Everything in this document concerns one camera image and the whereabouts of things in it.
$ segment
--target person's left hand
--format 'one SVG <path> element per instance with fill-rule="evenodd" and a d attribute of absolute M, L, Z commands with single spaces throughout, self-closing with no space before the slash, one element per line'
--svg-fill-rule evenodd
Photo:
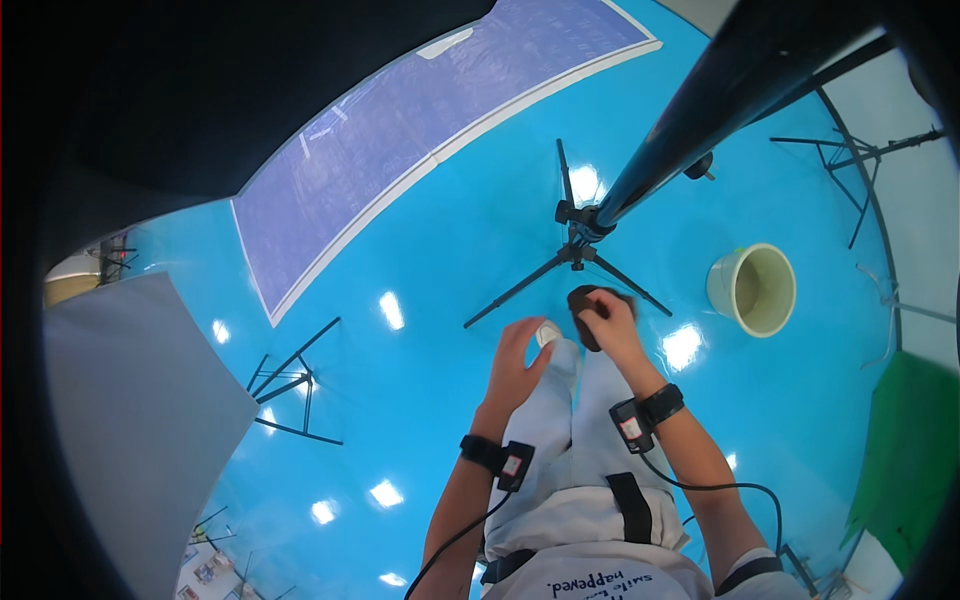
<path fill-rule="evenodd" d="M 490 383 L 484 405 L 501 414 L 510 416 L 534 391 L 543 370 L 550 362 L 553 343 L 547 344 L 529 368 L 524 365 L 524 355 L 530 338 L 546 321 L 545 317 L 527 317 L 504 327 L 500 345 L 493 357 Z"/>

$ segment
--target pant leg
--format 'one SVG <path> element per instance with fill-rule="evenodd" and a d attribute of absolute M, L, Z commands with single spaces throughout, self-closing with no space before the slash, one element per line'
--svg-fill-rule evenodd
<path fill-rule="evenodd" d="M 659 488 L 672 495 L 670 484 L 660 479 L 644 463 L 631 454 L 610 418 L 610 408 L 634 396 L 623 375 L 606 352 L 587 352 L 580 396 L 572 419 L 572 470 L 574 486 L 607 486 L 607 475 L 630 471 L 641 487 Z M 654 449 L 647 459 L 663 474 L 669 464 L 660 443 L 654 438 Z"/>
<path fill-rule="evenodd" d="M 521 442 L 533 446 L 536 451 L 519 492 L 487 519 L 484 531 L 488 538 L 490 531 L 503 523 L 537 508 L 558 485 L 563 485 L 557 481 L 555 473 L 568 472 L 568 469 L 557 469 L 555 463 L 570 446 L 571 388 L 576 389 L 580 350 L 572 340 L 560 339 L 555 344 L 540 382 L 511 415 L 503 434 L 504 444 Z M 497 481 L 493 480 L 490 508 L 506 494 L 496 488 Z"/>

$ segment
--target wrist-mounted device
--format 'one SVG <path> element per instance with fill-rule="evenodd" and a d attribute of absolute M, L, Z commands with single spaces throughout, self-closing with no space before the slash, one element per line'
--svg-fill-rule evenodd
<path fill-rule="evenodd" d="M 460 441 L 464 460 L 487 468 L 494 477 L 499 477 L 498 490 L 516 492 L 530 468 L 534 447 L 520 442 L 510 442 L 506 447 L 480 436 L 466 435 Z"/>
<path fill-rule="evenodd" d="M 654 449 L 654 428 L 684 408 L 680 388 L 668 383 L 643 400 L 635 397 L 615 404 L 610 417 L 631 454 L 642 454 Z"/>

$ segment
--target black wristband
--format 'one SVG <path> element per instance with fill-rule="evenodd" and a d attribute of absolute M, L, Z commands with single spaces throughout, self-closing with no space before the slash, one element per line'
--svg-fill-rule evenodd
<path fill-rule="evenodd" d="M 500 476 L 503 464 L 507 460 L 503 448 L 496 442 L 480 436 L 466 435 L 460 441 L 460 456 L 464 460 L 485 467 L 494 477 Z"/>
<path fill-rule="evenodd" d="M 646 413 L 647 422 L 650 427 L 656 427 L 665 420 L 673 417 L 680 409 L 684 408 L 684 395 L 680 393 L 680 388 L 672 383 L 668 383 L 652 396 L 642 400 L 640 406 Z"/>

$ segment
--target glossy floor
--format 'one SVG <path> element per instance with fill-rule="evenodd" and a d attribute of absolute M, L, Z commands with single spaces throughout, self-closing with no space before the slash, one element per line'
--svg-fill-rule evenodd
<path fill-rule="evenodd" d="M 255 424 L 204 510 L 210 533 L 264 598 L 398 598 L 417 574 L 423 535 L 484 394 L 500 329 L 546 315 L 572 335 L 566 293 L 610 283 L 588 266 L 557 269 L 482 321 L 463 322 L 560 246 L 554 140 L 564 140 L 579 195 L 609 186 L 707 44 L 663 7 L 619 3 L 664 46 L 524 110 L 431 172 L 368 225 L 317 277 L 276 329 L 252 288 L 227 203 L 157 219 L 132 234 L 136 269 L 170 272 L 224 362 L 246 384 L 333 317 L 306 353 L 316 371 L 311 432 L 322 444 Z M 816 575 L 840 566 L 887 313 L 857 263 L 886 274 L 876 218 L 856 245 L 857 213 L 815 152 L 771 135 L 835 138 L 816 97 L 746 128 L 715 151 L 716 181 L 680 177 L 598 246 L 674 316 L 641 304 L 642 340 L 713 435 L 741 481 L 772 488 L 784 540 Z M 853 189 L 862 190 L 855 180 Z M 776 336 L 747 336 L 705 292 L 720 256 L 756 242 L 783 250 L 798 293 Z M 264 406 L 300 426 L 302 394 Z M 770 501 L 742 494 L 772 542 Z M 689 508 L 680 500 L 682 516 Z M 698 561 L 694 538 L 684 551 Z"/>

